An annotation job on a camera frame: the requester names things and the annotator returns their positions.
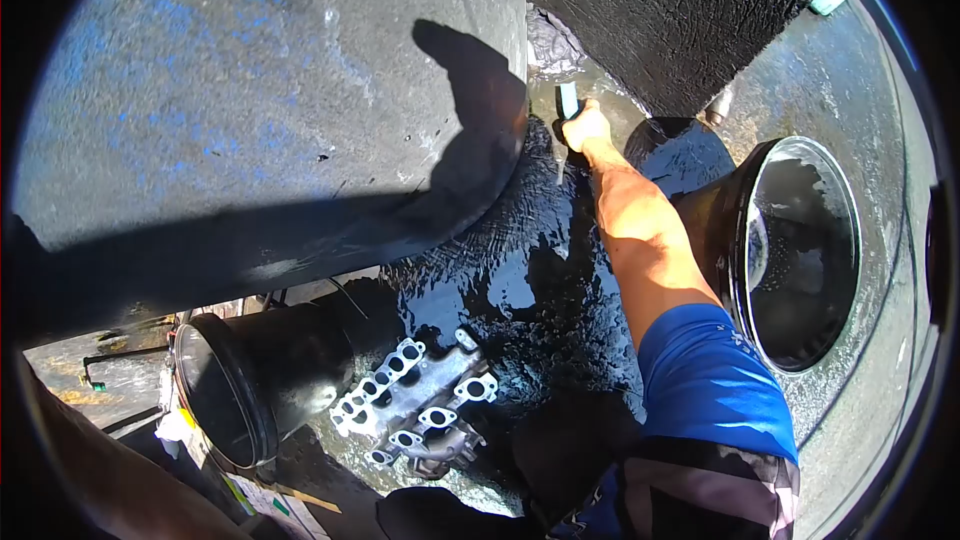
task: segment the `painted metal surface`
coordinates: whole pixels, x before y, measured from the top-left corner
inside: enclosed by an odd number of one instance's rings
[[[519,156],[523,15],[523,0],[82,0],[12,210],[40,296],[54,278],[109,289],[37,325],[169,313],[448,239]],[[175,253],[194,272],[182,287],[131,281]]]

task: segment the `gray fabric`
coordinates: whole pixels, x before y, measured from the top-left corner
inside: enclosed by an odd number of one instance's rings
[[[798,497],[789,488],[776,489],[771,482],[645,458],[628,458],[623,470],[630,518],[637,513],[639,519],[633,524],[639,530],[641,523],[649,526],[651,486],[690,505],[768,526],[771,537],[796,517]],[[646,496],[642,497],[644,486]],[[633,498],[641,500],[635,504]]]

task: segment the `large black pipe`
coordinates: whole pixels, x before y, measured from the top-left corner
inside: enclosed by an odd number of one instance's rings
[[[309,303],[227,319],[199,314],[176,331],[174,358],[187,410],[237,467],[276,457],[354,374],[347,337]]]

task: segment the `wet surface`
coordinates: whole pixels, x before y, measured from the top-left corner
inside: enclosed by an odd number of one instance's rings
[[[350,337],[357,380],[404,336],[443,352],[460,326],[474,332],[499,380],[494,404],[472,405],[463,414],[485,436],[486,448],[470,471],[452,471],[438,482],[406,474],[405,459],[375,470],[363,459],[373,440],[342,438],[324,416],[312,421],[325,454],[379,493],[444,486],[477,509],[520,514],[529,487],[515,462],[512,432],[527,415],[561,397],[561,403],[595,404],[574,409],[575,418],[587,421],[594,411],[616,411],[607,398],[612,393],[629,409],[623,409],[627,419],[645,419],[633,342],[596,226],[590,172],[580,155],[566,154],[551,129],[558,119],[556,85],[571,80],[581,100],[601,101],[614,143],[668,196],[692,192],[734,168],[709,128],[693,119],[646,120],[590,59],[567,74],[534,76],[523,153],[493,207],[450,242],[383,266],[378,279],[347,282],[356,306],[342,292],[318,301]],[[583,398],[591,391],[599,393],[595,402]],[[583,471],[567,468],[570,484],[582,486]]]
[[[586,164],[579,155],[567,159],[559,184],[557,167],[549,131],[531,117],[516,174],[480,221],[435,250],[386,265],[378,280],[348,282],[363,314],[344,294],[331,295],[340,301],[331,312],[357,353],[357,376],[406,335],[442,352],[457,327],[474,332],[500,389],[494,404],[465,409],[463,417],[487,447],[478,450],[475,471],[451,472],[437,485],[482,510],[519,514],[524,487],[509,433],[549,397],[610,390],[642,417],[640,371],[597,233]],[[424,483],[404,474],[402,463],[370,468],[363,460],[370,446],[341,438],[324,417],[312,423],[323,449],[373,489]]]
[[[916,226],[905,225],[911,221],[905,214],[906,164],[916,147],[905,145],[907,115],[900,112],[886,56],[855,0],[830,18],[802,13],[738,75],[729,117],[717,134],[692,119],[647,120],[590,60],[565,75],[534,78],[529,92],[536,117],[516,172],[490,211],[450,242],[385,265],[378,279],[348,282],[346,291],[357,306],[342,292],[329,297],[331,317],[342,318],[358,354],[357,376],[378,366],[407,335],[442,351],[464,325],[483,347],[499,395],[496,403],[465,412],[464,418],[486,436],[488,446],[470,471],[453,471],[430,484],[450,488],[477,509],[519,514],[527,488],[510,443],[526,415],[551,397],[587,389],[614,392],[634,416],[641,421],[645,416],[617,282],[597,234],[589,173],[554,133],[555,87],[574,80],[581,100],[601,102],[618,149],[674,200],[729,173],[756,143],[774,138],[813,138],[840,163],[863,226],[857,300],[822,361],[800,375],[777,374],[794,414],[804,494],[810,498],[804,525],[815,525],[811,522],[823,515],[817,510],[832,510],[844,480],[855,480],[871,454],[849,446],[840,455],[831,447],[843,438],[870,444],[882,436],[869,431],[871,417],[860,415],[870,412],[886,421],[896,414],[907,365],[914,363],[912,353],[921,351],[920,345],[906,351],[907,338],[917,331],[915,318],[925,308],[913,294],[922,264],[911,258],[907,241]],[[912,182],[914,214],[925,212],[917,197],[926,179]],[[861,372],[870,380],[858,381]],[[845,394],[856,396],[855,404],[844,406],[838,397]],[[320,417],[311,427],[324,458],[351,471],[359,484],[380,494],[425,484],[404,474],[400,464],[382,471],[368,467],[363,453],[370,447],[341,438],[329,419]],[[841,459],[849,469],[844,480],[830,474]]]

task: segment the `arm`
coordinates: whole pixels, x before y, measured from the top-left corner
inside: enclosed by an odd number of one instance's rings
[[[593,171],[597,223],[633,347],[661,315],[681,305],[719,305],[690,250],[680,216],[664,193],[614,147],[610,124],[590,99],[563,124],[570,149],[582,152]]]
[[[146,457],[103,433],[33,377],[33,394],[69,491],[101,530],[123,540],[249,540],[227,515]]]
[[[777,380],[704,280],[677,211],[614,148],[595,100],[563,135],[593,170],[647,419],[642,438],[551,535],[594,527],[598,537],[788,540],[800,470]]]

